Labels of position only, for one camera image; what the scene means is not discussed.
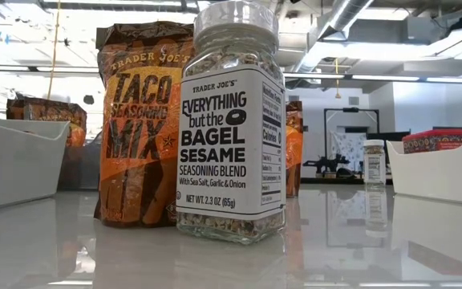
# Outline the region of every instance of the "seasoning blend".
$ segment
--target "seasoning blend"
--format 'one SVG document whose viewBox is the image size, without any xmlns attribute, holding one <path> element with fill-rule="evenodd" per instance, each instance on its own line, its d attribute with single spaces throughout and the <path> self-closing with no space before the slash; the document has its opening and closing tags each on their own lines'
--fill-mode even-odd
<svg viewBox="0 0 462 289">
<path fill-rule="evenodd" d="M 365 184 L 386 184 L 384 140 L 365 140 Z"/>
<path fill-rule="evenodd" d="M 183 67 L 193 25 L 115 24 L 98 54 L 104 97 L 99 200 L 107 226 L 176 225 L 176 163 Z"/>
<path fill-rule="evenodd" d="M 179 230 L 242 244 L 285 225 L 286 112 L 274 13 L 219 2 L 195 21 L 181 84 Z"/>
</svg>

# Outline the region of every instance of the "orange package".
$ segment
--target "orange package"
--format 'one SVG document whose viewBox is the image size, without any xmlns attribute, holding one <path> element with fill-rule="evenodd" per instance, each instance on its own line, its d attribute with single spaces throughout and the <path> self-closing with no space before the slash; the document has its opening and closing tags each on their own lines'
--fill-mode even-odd
<svg viewBox="0 0 462 289">
<path fill-rule="evenodd" d="M 286 196 L 298 197 L 302 163 L 302 101 L 286 104 Z"/>
<path fill-rule="evenodd" d="M 98 55 L 106 86 L 99 202 L 109 226 L 176 225 L 180 82 L 193 25 L 115 24 Z"/>
<path fill-rule="evenodd" d="M 70 121 L 67 147 L 82 147 L 87 135 L 87 113 L 78 104 L 24 97 L 7 100 L 8 120 Z"/>
</svg>

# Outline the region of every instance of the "nutrition facts label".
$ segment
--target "nutrition facts label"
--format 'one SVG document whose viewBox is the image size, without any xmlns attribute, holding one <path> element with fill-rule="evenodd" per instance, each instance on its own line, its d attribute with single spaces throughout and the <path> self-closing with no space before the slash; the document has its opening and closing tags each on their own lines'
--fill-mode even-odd
<svg viewBox="0 0 462 289">
<path fill-rule="evenodd" d="M 261 205 L 281 201 L 283 94 L 263 83 L 263 142 L 261 146 Z"/>
</svg>

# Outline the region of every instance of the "trader joe's everything but the bagel seasoning jar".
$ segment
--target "trader joe's everything but the bagel seasoning jar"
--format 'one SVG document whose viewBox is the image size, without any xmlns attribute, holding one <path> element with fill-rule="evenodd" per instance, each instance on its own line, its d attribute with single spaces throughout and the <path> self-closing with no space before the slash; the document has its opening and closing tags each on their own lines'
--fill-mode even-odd
<svg viewBox="0 0 462 289">
<path fill-rule="evenodd" d="M 250 244 L 285 225 L 285 88 L 274 13 L 229 1 L 197 15 L 181 83 L 179 230 Z"/>
</svg>

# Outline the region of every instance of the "red box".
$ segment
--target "red box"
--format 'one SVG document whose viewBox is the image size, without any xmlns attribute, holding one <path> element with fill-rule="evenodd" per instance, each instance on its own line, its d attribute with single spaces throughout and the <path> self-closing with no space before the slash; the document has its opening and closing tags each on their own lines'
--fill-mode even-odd
<svg viewBox="0 0 462 289">
<path fill-rule="evenodd" d="M 462 129 L 435 129 L 405 136 L 404 153 L 434 152 L 456 149 L 462 145 Z"/>
</svg>

